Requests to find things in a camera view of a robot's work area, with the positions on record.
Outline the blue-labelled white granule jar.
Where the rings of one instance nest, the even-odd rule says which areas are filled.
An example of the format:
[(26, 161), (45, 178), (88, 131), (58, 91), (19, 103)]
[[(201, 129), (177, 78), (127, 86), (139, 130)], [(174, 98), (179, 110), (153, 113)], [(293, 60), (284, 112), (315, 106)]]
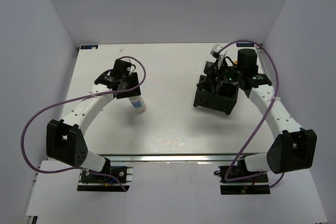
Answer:
[(137, 113), (143, 113), (145, 111), (146, 105), (141, 95), (129, 97), (128, 99)]

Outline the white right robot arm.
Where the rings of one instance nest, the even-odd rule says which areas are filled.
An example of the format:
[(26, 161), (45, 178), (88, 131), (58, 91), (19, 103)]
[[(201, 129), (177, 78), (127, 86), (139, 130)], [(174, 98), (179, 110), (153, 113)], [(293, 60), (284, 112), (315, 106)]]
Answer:
[(205, 71), (207, 81), (235, 84), (243, 90), (263, 115), (258, 126), (266, 122), (274, 138), (265, 153), (244, 156), (239, 152), (226, 172), (225, 180), (247, 182), (268, 171), (281, 174), (311, 168), (317, 135), (314, 130), (305, 130), (281, 103), (277, 97), (278, 87), (272, 85), (266, 74), (258, 71), (256, 51), (250, 48), (238, 50), (237, 62), (231, 66), (220, 45), (215, 45), (211, 55), (216, 61)]

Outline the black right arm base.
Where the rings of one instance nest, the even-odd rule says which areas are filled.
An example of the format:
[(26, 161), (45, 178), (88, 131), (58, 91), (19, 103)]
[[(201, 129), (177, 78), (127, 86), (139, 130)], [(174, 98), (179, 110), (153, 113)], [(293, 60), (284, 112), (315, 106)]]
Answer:
[(225, 174), (229, 166), (219, 166), (213, 172), (219, 178), (221, 195), (269, 195), (269, 180), (267, 174), (249, 179), (239, 179), (234, 182), (228, 182)]

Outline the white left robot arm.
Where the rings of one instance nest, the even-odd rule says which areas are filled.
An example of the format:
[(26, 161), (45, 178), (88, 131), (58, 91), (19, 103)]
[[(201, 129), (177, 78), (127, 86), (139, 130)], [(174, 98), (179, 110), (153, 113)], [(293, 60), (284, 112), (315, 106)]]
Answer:
[(106, 105), (114, 99), (129, 99), (139, 112), (145, 110), (135, 65), (122, 57), (112, 69), (103, 72), (95, 81), (87, 97), (61, 120), (51, 120), (47, 125), (47, 156), (74, 168), (93, 171), (101, 182), (110, 178), (111, 168), (107, 158), (90, 150), (85, 133)]

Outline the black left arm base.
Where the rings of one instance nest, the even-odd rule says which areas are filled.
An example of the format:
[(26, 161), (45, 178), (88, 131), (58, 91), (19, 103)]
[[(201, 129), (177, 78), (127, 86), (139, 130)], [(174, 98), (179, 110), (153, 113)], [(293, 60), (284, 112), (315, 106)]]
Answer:
[(89, 153), (81, 164), (77, 191), (126, 192), (132, 180), (133, 167), (111, 164), (103, 156)]

